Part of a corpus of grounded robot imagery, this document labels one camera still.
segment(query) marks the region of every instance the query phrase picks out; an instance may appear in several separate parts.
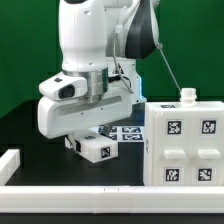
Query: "black table surface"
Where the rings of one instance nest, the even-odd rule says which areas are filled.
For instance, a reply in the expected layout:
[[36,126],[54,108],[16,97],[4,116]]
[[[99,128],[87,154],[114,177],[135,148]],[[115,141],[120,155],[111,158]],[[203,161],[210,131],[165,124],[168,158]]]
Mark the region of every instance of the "black table surface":
[[[21,166],[8,186],[143,186],[143,143],[119,143],[119,156],[92,164],[64,146],[64,137],[47,139],[37,127],[38,101],[27,101],[0,119],[0,155],[19,148]],[[117,126],[143,126],[137,108]],[[205,214],[0,214],[3,223],[224,223]]]

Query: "green wall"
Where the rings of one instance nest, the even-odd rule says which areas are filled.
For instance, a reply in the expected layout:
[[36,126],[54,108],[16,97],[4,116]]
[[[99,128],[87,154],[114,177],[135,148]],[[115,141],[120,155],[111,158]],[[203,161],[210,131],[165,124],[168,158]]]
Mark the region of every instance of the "green wall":
[[[181,87],[201,99],[224,96],[224,1],[161,0],[160,41]],[[58,0],[0,0],[0,117],[30,99],[61,67]],[[149,100],[176,99],[158,51],[137,64]]]
[[[161,0],[160,41],[181,87],[201,99],[224,96],[224,1]],[[173,98],[176,89],[158,51],[138,63],[148,99]]]

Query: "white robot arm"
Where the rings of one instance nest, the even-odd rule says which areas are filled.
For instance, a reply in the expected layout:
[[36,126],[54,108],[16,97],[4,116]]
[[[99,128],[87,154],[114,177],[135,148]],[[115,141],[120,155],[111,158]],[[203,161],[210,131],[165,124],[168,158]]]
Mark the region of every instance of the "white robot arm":
[[67,135],[131,115],[132,90],[120,82],[108,84],[108,60],[113,57],[119,70],[117,57],[145,58],[156,48],[158,3],[60,1],[62,72],[39,86],[44,96],[38,106],[38,125],[44,136]]

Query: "white cube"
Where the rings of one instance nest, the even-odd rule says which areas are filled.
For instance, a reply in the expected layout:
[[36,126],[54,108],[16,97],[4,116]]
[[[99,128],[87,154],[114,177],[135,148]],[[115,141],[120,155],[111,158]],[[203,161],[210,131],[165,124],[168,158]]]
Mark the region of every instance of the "white cube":
[[85,130],[69,136],[74,150],[92,163],[118,156],[118,143],[94,131]]

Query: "white bottle cap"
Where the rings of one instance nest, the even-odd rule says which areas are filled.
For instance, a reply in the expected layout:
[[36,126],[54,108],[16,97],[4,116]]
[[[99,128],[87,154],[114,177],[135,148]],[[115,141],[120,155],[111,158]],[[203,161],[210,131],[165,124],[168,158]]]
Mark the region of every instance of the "white bottle cap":
[[196,89],[194,88],[183,88],[181,89],[181,106],[183,107],[193,107],[196,104]]

